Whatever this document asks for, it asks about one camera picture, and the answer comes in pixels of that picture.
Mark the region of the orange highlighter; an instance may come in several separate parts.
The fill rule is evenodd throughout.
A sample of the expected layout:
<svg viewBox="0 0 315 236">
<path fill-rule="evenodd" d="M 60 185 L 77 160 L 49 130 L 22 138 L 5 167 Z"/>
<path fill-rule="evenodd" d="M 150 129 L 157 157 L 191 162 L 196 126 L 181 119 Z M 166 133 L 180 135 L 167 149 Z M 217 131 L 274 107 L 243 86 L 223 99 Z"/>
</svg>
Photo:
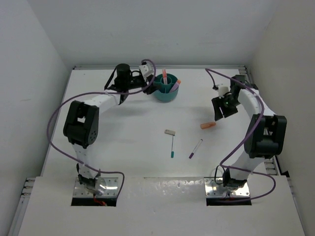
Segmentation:
<svg viewBox="0 0 315 236">
<path fill-rule="evenodd" d="M 200 124 L 201 129 L 208 129 L 214 126 L 216 126 L 216 122 L 208 122 L 208 123 Z"/>
</svg>

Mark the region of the pink pen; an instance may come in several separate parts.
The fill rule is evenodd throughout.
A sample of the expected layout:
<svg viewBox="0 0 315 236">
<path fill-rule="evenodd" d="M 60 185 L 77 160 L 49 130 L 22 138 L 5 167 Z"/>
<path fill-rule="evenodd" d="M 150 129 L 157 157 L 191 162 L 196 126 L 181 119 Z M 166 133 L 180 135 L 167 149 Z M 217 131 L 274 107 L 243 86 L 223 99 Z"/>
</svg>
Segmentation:
<svg viewBox="0 0 315 236">
<path fill-rule="evenodd" d="M 162 76 L 163 76 L 163 83 L 167 84 L 167 73 L 165 69 L 162 70 Z"/>
<path fill-rule="evenodd" d="M 165 84 L 168 84 L 166 71 L 163 72 L 163 81 L 164 81 Z"/>
</svg>

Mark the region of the pink highlighter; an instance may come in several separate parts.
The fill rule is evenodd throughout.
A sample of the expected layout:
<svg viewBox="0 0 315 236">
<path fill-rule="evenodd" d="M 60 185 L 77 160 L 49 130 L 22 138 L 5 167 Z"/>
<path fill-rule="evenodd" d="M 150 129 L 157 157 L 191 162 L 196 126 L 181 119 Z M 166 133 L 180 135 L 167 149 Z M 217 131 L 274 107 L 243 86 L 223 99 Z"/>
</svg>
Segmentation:
<svg viewBox="0 0 315 236">
<path fill-rule="evenodd" d="M 175 84 L 173 85 L 173 87 L 171 88 L 171 90 L 169 91 L 169 93 L 172 93 L 172 92 L 176 91 L 176 90 L 178 89 L 179 85 L 175 83 Z"/>
</svg>

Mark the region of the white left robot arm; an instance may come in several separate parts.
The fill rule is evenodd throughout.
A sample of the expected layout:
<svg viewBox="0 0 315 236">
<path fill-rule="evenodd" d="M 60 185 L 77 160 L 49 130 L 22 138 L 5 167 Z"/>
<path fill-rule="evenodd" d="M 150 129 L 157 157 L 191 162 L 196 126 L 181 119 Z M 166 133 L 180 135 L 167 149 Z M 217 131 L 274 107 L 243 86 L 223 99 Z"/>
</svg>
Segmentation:
<svg viewBox="0 0 315 236">
<path fill-rule="evenodd" d="M 99 117 L 107 110 L 125 102 L 137 92 L 151 94 L 158 88 L 153 84 L 156 66 L 151 60 L 143 60 L 136 71 L 125 63 L 118 64 L 104 86 L 103 92 L 85 100 L 71 102 L 63 127 L 63 134 L 72 144 L 78 161 L 79 182 L 90 188 L 96 186 L 101 175 L 93 168 L 92 144 L 98 137 Z"/>
</svg>

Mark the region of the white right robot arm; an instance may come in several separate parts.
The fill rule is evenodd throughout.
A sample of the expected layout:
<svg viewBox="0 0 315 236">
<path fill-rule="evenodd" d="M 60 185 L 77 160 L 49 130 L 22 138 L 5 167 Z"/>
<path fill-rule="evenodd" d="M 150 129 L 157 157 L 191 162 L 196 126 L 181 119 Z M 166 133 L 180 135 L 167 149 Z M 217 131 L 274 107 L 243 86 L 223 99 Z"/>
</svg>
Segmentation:
<svg viewBox="0 0 315 236">
<path fill-rule="evenodd" d="M 233 76 L 228 87 L 216 85 L 214 89 L 219 93 L 212 99 L 215 121 L 236 114 L 239 105 L 251 119 L 240 143 L 244 151 L 231 166 L 225 166 L 222 176 L 224 187 L 240 188 L 258 165 L 282 152 L 287 119 L 276 115 L 260 97 L 257 86 L 247 83 L 243 75 Z"/>
</svg>

